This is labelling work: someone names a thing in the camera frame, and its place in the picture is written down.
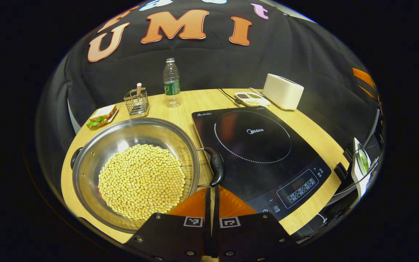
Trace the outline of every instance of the white toaster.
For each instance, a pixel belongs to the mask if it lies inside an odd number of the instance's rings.
[[[296,110],[303,94],[303,86],[289,79],[268,74],[263,95],[284,110]]]

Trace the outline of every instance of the bread slice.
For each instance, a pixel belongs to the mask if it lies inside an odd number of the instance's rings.
[[[90,121],[95,121],[102,116],[106,118],[106,121],[108,121],[108,119],[111,118],[111,116],[115,113],[116,110],[117,110],[117,106],[115,104],[100,108],[93,116],[91,116]]]

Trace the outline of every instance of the midea logo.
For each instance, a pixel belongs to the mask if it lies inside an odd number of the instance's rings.
[[[263,129],[254,129],[254,130],[247,129],[247,133],[251,135],[253,135],[254,133],[263,132],[263,131],[264,131]]]

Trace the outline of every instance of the sandwich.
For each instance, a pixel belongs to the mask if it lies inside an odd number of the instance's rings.
[[[116,111],[117,106],[115,104],[98,109],[89,119],[90,122],[87,124],[88,129],[92,126],[103,126],[113,117]]]

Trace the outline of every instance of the stainless steel pot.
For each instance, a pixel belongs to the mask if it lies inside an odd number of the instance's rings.
[[[83,207],[103,224],[116,230],[133,233],[145,219],[125,218],[106,205],[98,191],[98,175],[104,164],[115,153],[135,144],[152,144],[169,149],[181,162],[185,174],[182,202],[196,192],[200,177],[197,151],[210,154],[213,180],[201,186],[216,186],[224,178],[223,160],[209,147],[196,149],[190,137],[178,126],[158,118],[136,118],[121,121],[100,131],[72,156],[73,187]]]

